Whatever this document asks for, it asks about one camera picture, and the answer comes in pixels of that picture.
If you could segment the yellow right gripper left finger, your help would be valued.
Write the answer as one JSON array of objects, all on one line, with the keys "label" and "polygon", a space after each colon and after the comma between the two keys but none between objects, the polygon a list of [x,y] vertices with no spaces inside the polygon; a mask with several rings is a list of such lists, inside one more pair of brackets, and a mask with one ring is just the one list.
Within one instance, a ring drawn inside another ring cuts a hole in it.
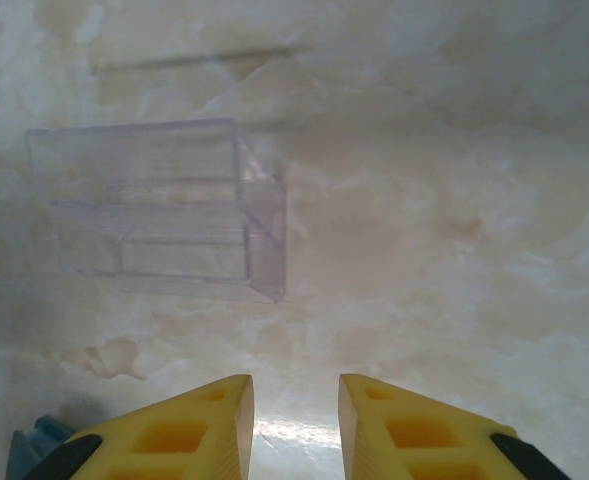
[{"label": "yellow right gripper left finger", "polygon": [[83,430],[35,479],[246,479],[254,389],[233,375]]}]

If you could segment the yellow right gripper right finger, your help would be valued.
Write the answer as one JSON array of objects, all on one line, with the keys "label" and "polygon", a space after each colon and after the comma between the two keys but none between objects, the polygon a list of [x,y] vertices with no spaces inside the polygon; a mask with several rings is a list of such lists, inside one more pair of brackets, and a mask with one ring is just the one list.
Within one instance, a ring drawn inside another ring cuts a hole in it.
[{"label": "yellow right gripper right finger", "polygon": [[514,429],[360,374],[342,374],[347,479],[566,479]]}]

